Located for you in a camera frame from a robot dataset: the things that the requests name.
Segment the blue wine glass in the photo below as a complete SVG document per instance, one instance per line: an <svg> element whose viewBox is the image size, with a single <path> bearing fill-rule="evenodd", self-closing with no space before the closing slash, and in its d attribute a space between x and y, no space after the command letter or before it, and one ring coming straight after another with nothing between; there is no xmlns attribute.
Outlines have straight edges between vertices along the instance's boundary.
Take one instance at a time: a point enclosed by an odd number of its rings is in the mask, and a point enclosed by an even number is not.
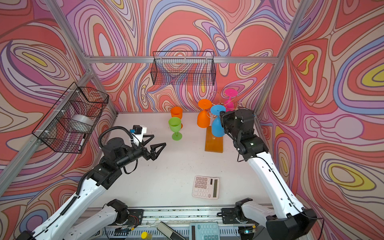
<svg viewBox="0 0 384 240"><path fill-rule="evenodd" d="M214 105L211 107L211 113L216 116L212 122L212 134L214 137L220 138L225 135L224 128L222 127L220 120L220 113L226 112L226 108L223 105Z"/></svg>

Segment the gold wire rack wooden base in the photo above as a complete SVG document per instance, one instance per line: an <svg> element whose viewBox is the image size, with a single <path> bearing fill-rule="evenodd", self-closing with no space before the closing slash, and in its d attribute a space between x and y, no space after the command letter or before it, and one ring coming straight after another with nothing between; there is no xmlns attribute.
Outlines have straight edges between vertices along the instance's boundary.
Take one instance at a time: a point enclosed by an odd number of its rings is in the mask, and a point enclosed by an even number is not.
<svg viewBox="0 0 384 240"><path fill-rule="evenodd" d="M211 113L211 110L210 110L209 116L211 116L211 115L213 116L213 119L216 118L216 116L214 116ZM208 129L209 130L208 131L208 136L206 137L206 148L205 148L205 151L207 151L207 152L215 152L215 153L222 153L224 151L223 137L220 137L220 138L214 137L213 134L212 134L212 125L210 127L211 128Z"/></svg>

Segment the green wine glass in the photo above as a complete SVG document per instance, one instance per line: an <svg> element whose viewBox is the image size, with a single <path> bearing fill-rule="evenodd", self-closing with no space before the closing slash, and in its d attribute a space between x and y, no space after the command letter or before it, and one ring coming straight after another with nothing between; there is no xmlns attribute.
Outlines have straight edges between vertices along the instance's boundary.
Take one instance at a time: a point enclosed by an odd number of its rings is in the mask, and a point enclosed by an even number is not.
<svg viewBox="0 0 384 240"><path fill-rule="evenodd" d="M174 141L179 141L182 139L183 135L180 133L180 130L182 128L182 121L178 117L172 117L169 119L169 127L170 130L173 132L172 139Z"/></svg>

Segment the orange wine glass front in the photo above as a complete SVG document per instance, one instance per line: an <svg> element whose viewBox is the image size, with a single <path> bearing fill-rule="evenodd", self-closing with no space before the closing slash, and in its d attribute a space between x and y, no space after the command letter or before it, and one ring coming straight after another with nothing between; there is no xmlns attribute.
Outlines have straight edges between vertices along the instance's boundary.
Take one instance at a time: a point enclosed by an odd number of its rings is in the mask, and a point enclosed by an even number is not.
<svg viewBox="0 0 384 240"><path fill-rule="evenodd" d="M181 107L173 107L171 109L171 116L172 117L178 117L182 121L182 117L183 117L183 110L182 110L182 108Z"/></svg>

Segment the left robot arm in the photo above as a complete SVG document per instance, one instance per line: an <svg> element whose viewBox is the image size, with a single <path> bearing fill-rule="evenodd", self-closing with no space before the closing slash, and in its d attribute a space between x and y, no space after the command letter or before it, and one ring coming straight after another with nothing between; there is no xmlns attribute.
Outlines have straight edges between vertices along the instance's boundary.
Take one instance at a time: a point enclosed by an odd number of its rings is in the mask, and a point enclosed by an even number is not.
<svg viewBox="0 0 384 240"><path fill-rule="evenodd" d="M98 138L103 152L100 162L80 179L76 192L51 217L33 231L23 231L19 240L87 240L98 230L110 224L126 225L130 213L127 205L119 200L107 203L101 211L84 222L75 222L87 208L115 181L126 174L126 166L137 163L140 158L155 161L166 143L146 145L154 138L147 129L134 125L128 130L121 126L112 127Z"/></svg>

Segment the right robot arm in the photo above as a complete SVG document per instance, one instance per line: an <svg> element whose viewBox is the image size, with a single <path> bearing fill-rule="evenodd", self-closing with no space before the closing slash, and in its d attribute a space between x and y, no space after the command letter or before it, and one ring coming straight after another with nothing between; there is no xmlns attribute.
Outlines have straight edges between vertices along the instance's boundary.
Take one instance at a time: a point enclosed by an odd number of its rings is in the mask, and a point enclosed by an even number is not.
<svg viewBox="0 0 384 240"><path fill-rule="evenodd" d="M273 240L296 240L307 235L318 217L296 198L275 166L264 141L255 134L253 111L241 108L221 111L220 124L244 162L255 171L265 188L272 209L257 204L250 198L236 202L239 221L254 221L263 226Z"/></svg>

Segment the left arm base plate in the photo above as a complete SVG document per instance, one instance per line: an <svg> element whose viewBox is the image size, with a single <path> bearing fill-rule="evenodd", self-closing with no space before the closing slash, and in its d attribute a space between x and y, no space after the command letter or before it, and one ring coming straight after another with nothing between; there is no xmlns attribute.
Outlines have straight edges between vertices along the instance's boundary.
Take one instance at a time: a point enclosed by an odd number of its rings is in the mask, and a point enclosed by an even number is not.
<svg viewBox="0 0 384 240"><path fill-rule="evenodd" d="M144 209L128 209L117 211L117 217L112 225L137 227L142 224Z"/></svg>

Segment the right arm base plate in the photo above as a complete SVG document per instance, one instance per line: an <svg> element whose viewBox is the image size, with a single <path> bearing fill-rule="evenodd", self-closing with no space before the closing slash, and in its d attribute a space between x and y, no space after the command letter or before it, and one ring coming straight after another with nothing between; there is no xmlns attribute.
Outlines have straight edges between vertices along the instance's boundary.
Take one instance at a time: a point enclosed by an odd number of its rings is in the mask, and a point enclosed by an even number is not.
<svg viewBox="0 0 384 240"><path fill-rule="evenodd" d="M242 212L239 208L221 208L221 212L218 213L221 216L224 224L242 224Z"/></svg>

